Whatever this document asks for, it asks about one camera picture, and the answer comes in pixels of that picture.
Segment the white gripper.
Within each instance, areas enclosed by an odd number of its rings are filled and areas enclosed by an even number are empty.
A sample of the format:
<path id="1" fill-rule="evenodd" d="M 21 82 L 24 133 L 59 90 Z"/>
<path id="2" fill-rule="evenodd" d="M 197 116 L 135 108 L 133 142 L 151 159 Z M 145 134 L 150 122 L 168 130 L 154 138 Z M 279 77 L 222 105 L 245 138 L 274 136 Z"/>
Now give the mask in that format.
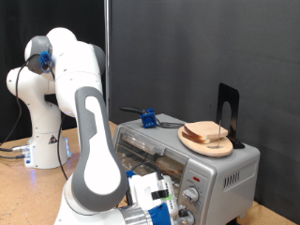
<path id="1" fill-rule="evenodd" d="M 133 175 L 128 179 L 132 200 L 141 208 L 154 208 L 161 204 L 161 199 L 153 199 L 152 193 L 158 191 L 158 177 L 155 172 L 141 176 Z M 178 212 L 180 218 L 188 216 L 187 209 L 180 209 Z"/>

